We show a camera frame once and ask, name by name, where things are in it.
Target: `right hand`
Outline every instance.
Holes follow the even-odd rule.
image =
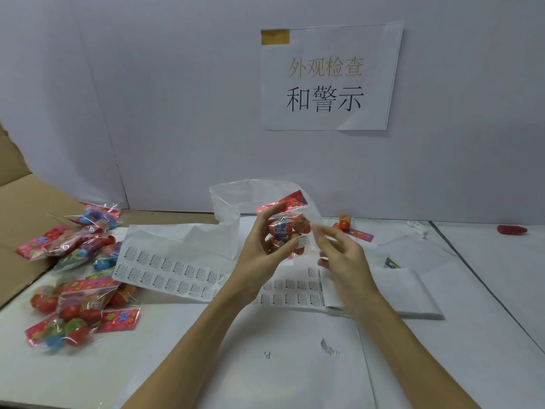
[[[326,257],[320,258],[318,265],[330,271],[344,305],[353,315],[357,314],[366,300],[380,295],[364,249],[340,229],[315,225],[312,231],[320,256]]]

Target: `hand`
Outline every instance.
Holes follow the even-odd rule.
[[[259,289],[270,280],[282,260],[285,260],[297,248],[297,239],[285,243],[278,250],[269,235],[269,220],[274,214],[282,212],[285,202],[270,206],[257,215],[257,219],[250,231],[233,273],[227,280],[225,288],[236,293],[244,305],[251,303],[257,296]]]
[[[327,268],[337,287],[339,297],[353,315],[361,310],[366,299],[380,295],[364,249],[340,229],[315,225],[312,227],[320,247],[318,265]]]

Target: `white table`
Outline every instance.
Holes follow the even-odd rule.
[[[545,401],[545,354],[431,227],[426,240],[412,233],[404,221],[355,220],[353,227],[375,234],[374,242],[394,261],[419,273],[446,320],[407,324],[483,408],[541,407]],[[47,283],[47,279],[45,276],[34,286]],[[47,356],[24,342],[24,329],[35,323],[29,324],[27,305],[32,289],[0,312],[0,401],[77,409],[119,407],[203,308],[180,304],[176,297],[158,296],[150,301],[155,304],[146,304],[134,333],[104,335],[93,347],[73,356]],[[305,318],[313,315],[283,312],[282,319],[276,320],[276,333],[283,339],[270,340],[269,345],[286,339],[295,342],[298,336],[315,341],[328,327],[327,335],[333,342],[350,346],[353,324],[340,317],[310,317],[316,319],[315,330],[295,335],[289,328],[296,327],[296,319],[303,314]],[[251,318],[248,311],[239,316],[246,318]],[[377,407],[409,408],[384,358],[360,332]]]
[[[502,235],[492,224],[435,225],[545,350],[545,226],[527,226],[525,235]]]

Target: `cardboard box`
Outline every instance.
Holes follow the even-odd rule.
[[[53,265],[51,259],[29,261],[15,250],[59,225],[56,216],[82,212],[79,202],[30,172],[17,146],[0,124],[0,308]],[[216,224],[213,214],[123,210],[130,224]]]

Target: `sign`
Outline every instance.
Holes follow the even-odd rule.
[[[386,130],[402,23],[263,30],[268,130]]]

